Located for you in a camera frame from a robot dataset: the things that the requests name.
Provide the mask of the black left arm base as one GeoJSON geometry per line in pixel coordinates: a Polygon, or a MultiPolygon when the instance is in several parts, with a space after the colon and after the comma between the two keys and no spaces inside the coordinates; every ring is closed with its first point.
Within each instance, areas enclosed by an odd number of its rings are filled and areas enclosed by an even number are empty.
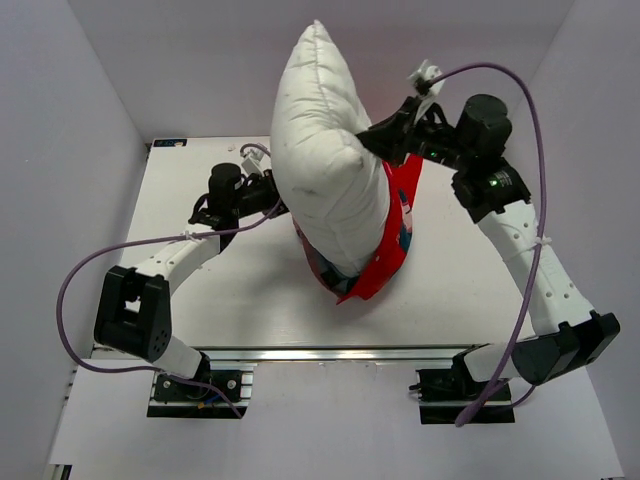
{"type": "Polygon", "coordinates": [[[252,397],[255,363],[212,362],[202,379],[209,388],[156,374],[146,416],[163,419],[239,420],[252,397]]]}

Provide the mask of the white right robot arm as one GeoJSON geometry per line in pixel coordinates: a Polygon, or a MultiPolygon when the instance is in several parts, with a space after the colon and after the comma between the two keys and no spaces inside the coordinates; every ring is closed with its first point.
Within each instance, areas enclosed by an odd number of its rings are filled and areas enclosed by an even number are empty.
{"type": "Polygon", "coordinates": [[[527,304],[534,334],[513,347],[486,344],[457,354],[448,386],[472,399],[484,391],[499,362],[504,380],[539,386],[593,363],[620,332],[612,313],[600,314],[579,292],[538,232],[539,218],[519,173],[503,156],[512,132],[498,98],[470,97],[451,125],[442,108],[405,100],[391,117],[358,134],[374,155],[405,166],[412,155],[451,168],[460,205],[500,255],[527,304]]]}

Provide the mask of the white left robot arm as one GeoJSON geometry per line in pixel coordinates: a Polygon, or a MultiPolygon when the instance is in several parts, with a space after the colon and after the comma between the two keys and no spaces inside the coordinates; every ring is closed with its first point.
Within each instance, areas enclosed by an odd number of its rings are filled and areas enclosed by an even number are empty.
{"type": "Polygon", "coordinates": [[[271,171],[245,174],[236,164],[214,166],[185,233],[148,259],[106,273],[94,340],[177,377],[188,398],[205,396],[212,378],[208,357],[173,334],[171,297],[230,245],[241,219],[258,213],[269,219],[286,211],[271,171]]]}

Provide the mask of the white pillow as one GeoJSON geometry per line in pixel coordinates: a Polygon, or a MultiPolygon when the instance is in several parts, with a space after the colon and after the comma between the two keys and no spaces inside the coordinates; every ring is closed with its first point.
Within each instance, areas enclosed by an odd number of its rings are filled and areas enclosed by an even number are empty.
{"type": "Polygon", "coordinates": [[[279,82],[272,169],[307,241],[346,277],[361,274],[373,258],[390,208],[382,162],[356,137],[370,124],[346,60],[325,26],[314,21],[279,82]]]}

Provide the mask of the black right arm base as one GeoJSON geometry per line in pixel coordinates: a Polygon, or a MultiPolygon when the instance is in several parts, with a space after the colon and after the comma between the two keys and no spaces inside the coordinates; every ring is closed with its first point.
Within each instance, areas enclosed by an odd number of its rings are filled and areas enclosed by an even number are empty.
{"type": "MultiPolygon", "coordinates": [[[[417,380],[408,387],[418,401],[422,425],[454,425],[458,415],[475,402],[487,383],[459,381],[451,369],[419,369],[417,380]]],[[[511,390],[503,385],[469,421],[471,425],[513,424],[511,390]]]]}

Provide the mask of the red patterned pillowcase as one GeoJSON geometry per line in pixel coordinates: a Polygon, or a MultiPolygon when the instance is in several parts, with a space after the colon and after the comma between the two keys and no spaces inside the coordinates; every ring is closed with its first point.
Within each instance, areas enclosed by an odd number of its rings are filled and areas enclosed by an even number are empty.
{"type": "Polygon", "coordinates": [[[411,155],[401,167],[383,165],[389,182],[389,212],[377,249],[362,272],[355,277],[341,274],[312,246],[301,227],[294,226],[311,272],[326,290],[335,295],[337,304],[352,298],[364,301],[371,299],[401,269],[412,241],[412,207],[422,165],[422,159],[416,155],[411,155]]]}

